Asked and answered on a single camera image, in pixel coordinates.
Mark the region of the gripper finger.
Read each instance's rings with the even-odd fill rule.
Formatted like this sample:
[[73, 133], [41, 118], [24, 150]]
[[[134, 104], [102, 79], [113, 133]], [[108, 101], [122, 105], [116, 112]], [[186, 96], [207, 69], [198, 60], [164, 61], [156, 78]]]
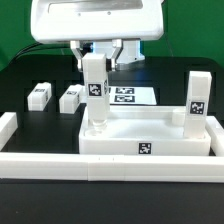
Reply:
[[70, 49], [77, 60], [77, 68], [80, 72], [83, 71], [82, 59], [86, 54], [84, 43], [82, 41], [73, 40], [70, 42]]
[[121, 39], [115, 39], [107, 45], [107, 59], [106, 59], [106, 70], [115, 71], [117, 68], [117, 58], [123, 50], [123, 42]]

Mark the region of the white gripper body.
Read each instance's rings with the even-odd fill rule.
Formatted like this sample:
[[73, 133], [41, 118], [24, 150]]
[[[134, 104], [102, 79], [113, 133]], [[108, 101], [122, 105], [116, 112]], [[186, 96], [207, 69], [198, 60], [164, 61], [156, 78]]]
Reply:
[[41, 43], [158, 40], [161, 0], [32, 0], [31, 34]]

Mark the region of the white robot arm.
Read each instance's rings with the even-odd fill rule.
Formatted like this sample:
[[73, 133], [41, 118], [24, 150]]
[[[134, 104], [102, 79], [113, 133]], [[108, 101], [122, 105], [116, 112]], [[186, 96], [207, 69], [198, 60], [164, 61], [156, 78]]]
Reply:
[[32, 0], [31, 34], [43, 44], [67, 43], [78, 61], [86, 43], [104, 54], [111, 68], [142, 61], [142, 41], [164, 34], [164, 0]]

